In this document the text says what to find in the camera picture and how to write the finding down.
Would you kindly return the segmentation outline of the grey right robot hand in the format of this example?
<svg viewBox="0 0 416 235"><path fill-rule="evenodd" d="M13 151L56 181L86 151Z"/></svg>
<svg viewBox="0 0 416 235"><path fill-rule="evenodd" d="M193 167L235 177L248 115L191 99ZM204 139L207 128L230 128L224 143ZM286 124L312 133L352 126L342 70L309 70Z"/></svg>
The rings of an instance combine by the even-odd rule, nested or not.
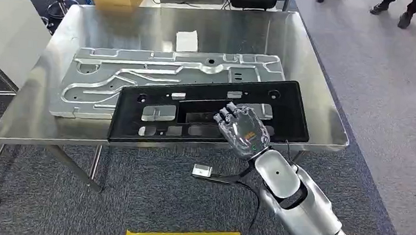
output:
<svg viewBox="0 0 416 235"><path fill-rule="evenodd" d="M230 102L213 119L217 122L220 133L241 159L251 160L270 146L269 132L251 107L236 106Z"/></svg>

